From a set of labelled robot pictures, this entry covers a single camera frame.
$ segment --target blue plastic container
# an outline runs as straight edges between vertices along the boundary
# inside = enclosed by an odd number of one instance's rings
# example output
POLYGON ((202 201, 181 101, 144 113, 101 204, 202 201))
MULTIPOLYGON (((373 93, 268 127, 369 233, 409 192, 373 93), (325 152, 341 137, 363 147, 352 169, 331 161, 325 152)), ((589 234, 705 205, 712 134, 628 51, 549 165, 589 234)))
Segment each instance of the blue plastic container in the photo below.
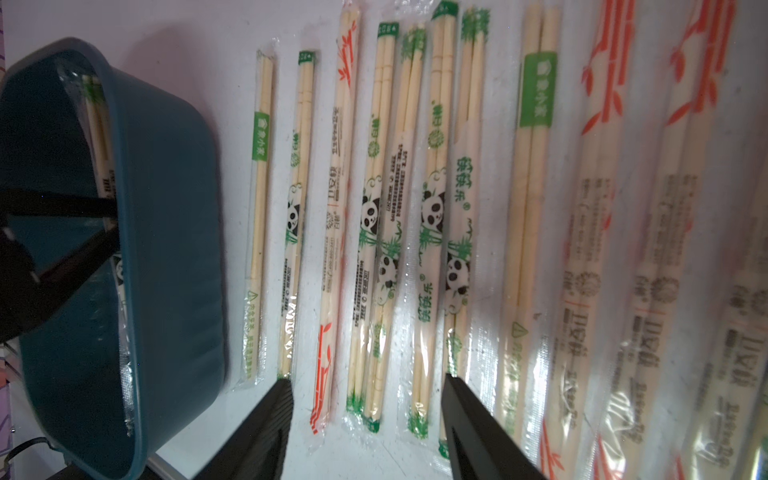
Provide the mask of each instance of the blue plastic container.
MULTIPOLYGON (((79 467, 96 479, 133 479, 223 385, 216 148, 187 102, 67 38, 11 67, 0 86, 0 187, 97 196, 88 145, 56 58, 97 75, 109 107, 134 431, 128 435, 124 421, 118 300, 108 265, 21 338, 25 384, 43 429, 79 467)), ((43 270, 103 224, 15 217, 11 227, 43 270)))

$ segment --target white table surface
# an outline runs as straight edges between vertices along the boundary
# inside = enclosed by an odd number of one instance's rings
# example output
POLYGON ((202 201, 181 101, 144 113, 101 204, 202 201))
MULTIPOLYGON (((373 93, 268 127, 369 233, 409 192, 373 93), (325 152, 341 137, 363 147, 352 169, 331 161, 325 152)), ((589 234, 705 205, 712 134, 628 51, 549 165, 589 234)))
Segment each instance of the white table surface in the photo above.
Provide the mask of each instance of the white table surface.
MULTIPOLYGON (((371 1, 362 30, 359 91, 356 114, 365 118, 370 109, 372 65, 375 51, 375 24, 383 20, 379 10, 393 0, 371 1)), ((473 307, 474 340, 470 365, 470 386, 490 405, 495 383, 495 356, 498 342, 498 314, 501 305, 502 267, 505 245, 505 219, 511 173, 512 126, 516 111, 517 70, 519 66, 519 25, 523 0, 479 0, 493 7, 491 39, 488 42, 486 70, 483 152, 480 182, 480 240, 477 259, 479 302, 473 307)), ((626 298, 631 272, 627 268, 630 248, 640 234, 634 195, 643 191, 648 162, 658 138, 658 122, 664 102, 658 91, 666 91, 664 75, 671 45, 679 38, 684 21, 684 2, 643 0, 638 2, 635 62, 626 108, 626 132, 619 167, 615 233, 611 242, 612 268, 607 273, 608 290, 602 311, 615 314, 626 298)), ((728 72, 720 92, 717 125, 710 143, 710 158, 701 208, 694 226, 684 288, 680 293, 680 320, 675 323, 665 369, 665 385, 656 410, 658 425, 685 422, 682 399, 695 389, 703 347, 711 328, 701 328, 701 318, 711 316, 711 305, 702 298, 720 291, 723 281, 722 252, 728 247, 728 226, 733 225, 749 183, 754 160, 759 152, 758 137, 765 131, 765 105, 768 92, 768 32, 761 19, 768 18, 768 2, 742 0, 737 29, 732 38, 728 72)), ((316 109, 310 168, 306 246, 301 272, 300 318, 297 327, 297 364, 294 380, 295 409, 290 433, 284 478, 436 478, 441 474, 431 465, 435 458, 436 429, 425 447, 402 433, 398 410, 399 388, 408 376, 409 348, 407 328, 415 310, 413 281, 405 279, 399 296, 393 353, 386 387, 382 431, 377 436, 350 435, 344 426, 344 389, 348 362, 349 318, 353 265, 346 251, 343 318, 338 342, 338 365, 334 390, 333 420, 325 439, 312 439, 309 416, 312 408, 316 358, 319 278, 322 273, 325 189, 330 152, 329 110, 333 104, 333 78, 336 67, 336 30, 339 0, 8 0, 4 2, 5 48, 8 65, 36 48, 67 36, 95 45, 107 60, 144 81, 175 94, 196 107, 214 131, 220 149, 220 186, 223 199, 223 247, 226 268, 227 321, 229 324, 232 375, 227 388, 199 418, 170 440, 159 454, 181 473, 191 478, 223 444, 245 415, 272 385, 276 372, 276 338, 280 314, 282 245, 285 202, 288 187, 290 131, 296 89, 296 58, 301 48, 320 52, 316 109), (273 129, 273 169, 270 187, 270 216, 265 322, 267 334, 266 380, 252 389, 231 391, 240 367, 242 329, 242 291, 245 273, 246 228, 250 179, 250 146, 253 123, 255 53, 277 38, 279 58, 273 129)), ((541 238, 541 272, 537 283, 537 308, 543 324, 551 320, 562 275, 562 244, 567 229, 574 165, 577 160, 578 132, 582 124, 583 91, 579 79, 590 50, 594 32, 594 6, 587 0, 565 0, 564 30, 555 125, 551 136, 548 190, 541 238)), ((420 195, 425 152, 425 104, 428 75, 422 83, 415 180, 412 198, 420 195)), ((356 245, 362 161, 366 143, 364 122, 355 133, 355 152, 350 191, 349 224, 353 226, 347 245, 356 245)), ((418 220, 418 202, 411 218, 418 220)), ((413 245, 415 229, 407 239, 413 245)), ((406 252, 412 265, 416 251, 406 252)), ((621 322, 607 323, 596 345, 594 384, 591 398, 599 410, 604 399, 605 373, 615 352, 621 322)), ((432 409, 436 425, 437 409, 432 409)), ((584 429, 584 435, 594 431, 584 429)), ((657 434, 654 444, 660 451, 674 444, 674 435, 657 434)), ((659 462, 647 462, 658 468, 659 462)))

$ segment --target chopsticks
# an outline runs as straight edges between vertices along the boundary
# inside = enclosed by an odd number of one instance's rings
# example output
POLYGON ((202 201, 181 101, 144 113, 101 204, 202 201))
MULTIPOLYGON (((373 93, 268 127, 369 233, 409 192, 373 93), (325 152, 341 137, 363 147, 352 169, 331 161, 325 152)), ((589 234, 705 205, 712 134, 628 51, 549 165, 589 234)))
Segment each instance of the chopsticks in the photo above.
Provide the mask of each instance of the chopsticks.
POLYGON ((253 204, 253 239, 251 240, 250 271, 246 278, 243 371, 251 380, 258 369, 259 334, 261 331, 261 300, 264 265, 264 236, 266 235, 266 193, 270 156, 270 118, 272 116, 273 61, 259 52, 260 94, 253 115, 253 152, 256 163, 255 200, 253 204))
POLYGON ((497 419, 520 445, 547 146, 557 75, 559 8, 528 6, 523 24, 518 128, 512 171, 505 302, 504 351, 499 359, 497 419))
POLYGON ((432 16, 432 73, 429 87, 431 126, 427 143, 427 178, 422 193, 422 225, 419 232, 419 308, 415 325, 413 386, 409 430, 421 439, 428 435, 429 397, 435 371, 445 183, 448 166, 448 136, 453 95, 453 58, 458 4, 443 0, 432 16))
MULTIPOLYGON (((485 41, 490 11, 471 7, 462 17, 462 66, 456 106, 453 198, 449 199, 450 228, 445 271, 445 331, 443 371, 466 374, 469 343, 470 268, 475 255, 482 92, 485 83, 485 41)), ((445 424, 441 420, 440 454, 448 458, 445 424)))
POLYGON ((366 367, 368 329, 370 323, 373 280, 376 275, 376 245, 379 243, 379 225, 384 176, 384 159, 389 133, 389 111, 392 99, 392 73, 395 65, 395 44, 399 23, 379 24, 376 45, 376 68, 371 100, 371 118, 368 135, 366 180, 362 189, 360 237, 357 247, 355 278, 355 306, 353 332, 349 347, 349 375, 347 378, 346 408, 362 415, 363 376, 366 367))
POLYGON ((312 142, 312 107, 315 79, 315 52, 299 52, 299 84, 294 112, 293 142, 291 145, 291 185, 288 190, 288 222, 286 248, 283 258, 283 288, 280 329, 280 363, 278 378, 289 379, 293 364, 294 332, 299 295, 301 249, 306 215, 306 185, 310 172, 310 145, 312 142))
POLYGON ((378 270, 372 294, 374 296, 372 334, 366 362, 366 389, 363 392, 368 428, 379 431, 384 398, 386 370, 389 358, 390 331, 397 293, 398 265, 402 250, 402 235, 408 216, 413 140, 416 113, 422 84, 423 55, 426 30, 423 24, 412 28, 403 42, 402 70, 395 122, 395 143, 389 163, 387 201, 382 222, 382 236, 377 248, 378 270))
MULTIPOLYGON (((669 338, 669 323, 674 320, 677 307, 677 291, 701 189, 707 140, 714 121, 717 90, 735 10, 736 0, 700 0, 692 15, 693 25, 686 29, 682 44, 683 48, 690 49, 692 57, 696 56, 693 49, 698 48, 702 55, 701 68, 693 71, 696 75, 693 79, 687 78, 685 72, 681 78, 692 82, 696 90, 672 97, 673 101, 682 101, 680 97, 690 95, 681 106, 670 106, 672 113, 664 132, 663 143, 667 145, 662 147, 654 194, 663 188, 671 190, 665 193, 668 197, 661 199, 669 203, 651 204, 652 209, 658 210, 651 213, 655 230, 649 231, 649 237, 657 242, 643 253, 630 311, 631 324, 641 334, 630 338, 617 366, 617 386, 606 418, 607 425, 621 426, 621 431, 614 434, 621 438, 618 441, 622 445, 626 480, 638 475, 645 440, 642 432, 658 392, 660 365, 669 338), (687 128, 684 124, 675 125, 680 121, 687 122, 687 128)), ((681 91, 683 88, 682 81, 675 87, 681 91)))
POLYGON ((355 114, 357 58, 360 10, 347 5, 339 22, 339 51, 336 99, 333 105, 333 141, 328 183, 326 239, 323 251, 323 284, 320 300, 320 329, 315 371, 315 397, 310 416, 313 434, 322 430, 328 419, 333 384, 333 360, 336 358, 336 321, 341 296, 341 264, 346 231, 346 198, 349 165, 352 156, 352 132, 355 114))
POLYGON ((634 0, 604 0, 598 38, 584 73, 587 122, 571 214, 559 316, 563 320, 554 342, 540 441, 541 470, 549 478, 574 475, 577 459, 621 145, 633 19, 634 0))

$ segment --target panda logo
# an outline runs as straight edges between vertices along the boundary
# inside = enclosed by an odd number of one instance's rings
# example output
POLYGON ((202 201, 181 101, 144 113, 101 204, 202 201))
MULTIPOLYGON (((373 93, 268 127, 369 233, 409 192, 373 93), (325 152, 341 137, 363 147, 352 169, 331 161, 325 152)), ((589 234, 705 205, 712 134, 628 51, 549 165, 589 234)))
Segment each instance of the panda logo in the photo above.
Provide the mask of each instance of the panda logo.
POLYGON ((389 255, 382 255, 379 259, 379 282, 384 283, 388 290, 397 283, 397 263, 398 261, 389 255))
POLYGON ((288 231, 294 238, 299 236, 299 210, 301 205, 288 203, 288 231))
POLYGON ((448 253, 448 273, 445 275, 445 289, 464 296, 469 292, 469 262, 448 253))
POLYGON ((362 197, 362 219, 360 226, 367 232, 376 235, 379 232, 379 199, 370 200, 367 195, 362 197))
POLYGON ((424 228, 442 233, 444 201, 445 192, 440 195, 434 195, 430 191, 424 192, 424 200, 422 201, 422 225, 424 228))

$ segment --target plastic chopstick wrapper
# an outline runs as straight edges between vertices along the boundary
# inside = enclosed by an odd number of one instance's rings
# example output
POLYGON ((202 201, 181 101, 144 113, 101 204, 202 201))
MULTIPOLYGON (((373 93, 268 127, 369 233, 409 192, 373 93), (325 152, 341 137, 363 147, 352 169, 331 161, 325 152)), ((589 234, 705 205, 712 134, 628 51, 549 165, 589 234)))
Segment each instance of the plastic chopstick wrapper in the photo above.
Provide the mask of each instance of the plastic chopstick wrapper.
POLYGON ((502 340, 496 418, 520 445, 531 355, 533 296, 558 68, 561 9, 531 3, 525 10, 518 127, 507 232, 502 340))
POLYGON ((402 43, 402 70, 395 119, 395 137, 390 147, 386 174, 386 205, 382 209, 381 240, 377 246, 378 266, 372 291, 373 312, 369 337, 366 381, 362 392, 363 416, 372 432, 379 431, 389 347, 392 338, 398 265, 408 216, 413 139, 422 83, 426 45, 424 25, 412 28, 402 43))
POLYGON ((314 51, 299 52, 296 110, 293 112, 291 137, 290 186, 288 188, 288 221, 283 257, 283 283, 280 302, 280 352, 277 376, 291 378, 293 347, 295 345, 298 313, 299 273, 306 215, 306 186, 310 172, 310 145, 312 142, 312 112, 315 81, 314 51))
MULTIPOLYGON (((448 199, 449 231, 445 266, 445 327, 443 372, 465 377, 469 346, 471 268, 478 236, 480 133, 485 80, 485 42, 491 12, 470 7, 462 16, 462 63, 452 151, 452 195, 448 199)), ((441 421, 440 454, 448 458, 445 425, 441 421)))
POLYGON ((326 238, 320 300, 315 393, 310 416, 312 433, 320 433, 329 419, 330 393, 336 358, 336 322, 339 320, 342 255, 346 232, 346 198, 352 157, 360 9, 345 4, 339 21, 336 99, 333 105, 333 137, 328 180, 326 238))
POLYGON ((610 471, 622 474, 624 480, 635 480, 641 466, 735 8, 735 0, 698 0, 678 49, 678 55, 684 56, 684 68, 675 65, 675 85, 647 214, 646 243, 598 438, 600 475, 610 471))
POLYGON ((595 46, 584 71, 587 120, 581 132, 564 292, 561 313, 556 316, 551 384, 539 448, 541 470, 552 479, 575 475, 584 424, 624 123, 634 8, 632 0, 603 1, 595 46))
POLYGON ((346 409, 362 415, 365 401, 364 382, 368 352, 369 326, 376 279, 376 246, 382 211, 382 184, 389 134, 389 114, 392 103, 392 76, 395 50, 400 32, 398 22, 381 22, 376 39, 371 116, 369 119, 368 157, 365 184, 362 189, 360 236, 355 268, 353 331, 349 346, 349 371, 346 387, 346 409))
MULTIPOLYGON (((56 69, 59 80, 77 112, 78 121, 91 148, 91 163, 96 180, 96 192, 101 198, 114 199, 116 190, 112 136, 109 110, 101 82, 91 72, 83 71, 78 65, 66 60, 57 60, 56 69)), ((117 222, 112 218, 104 218, 103 223, 106 230, 117 226, 117 222)), ((115 314, 118 317, 118 355, 120 356, 120 384, 124 422, 128 435, 132 436, 135 409, 134 376, 127 334, 128 311, 123 282, 122 255, 119 251, 112 255, 109 264, 118 294, 118 311, 115 314)))
POLYGON ((765 480, 768 478, 768 382, 764 379, 762 395, 752 418, 753 430, 741 457, 738 480, 765 480))
POLYGON ((408 429, 420 439, 428 435, 429 396, 435 370, 435 335, 442 282, 445 187, 448 176, 448 145, 453 95, 458 4, 443 0, 432 15, 432 63, 429 82, 429 132, 426 179, 422 192, 419 230, 419 306, 416 312, 413 381, 408 429))
POLYGON ((260 348, 264 238, 266 236, 266 200, 270 159, 270 119, 274 57, 259 51, 257 88, 253 113, 253 146, 250 162, 250 215, 246 258, 245 313, 243 318, 243 370, 241 384, 259 379, 263 350, 260 348))
POLYGON ((749 237, 705 369, 678 480, 731 478, 768 361, 768 163, 747 221, 749 237))

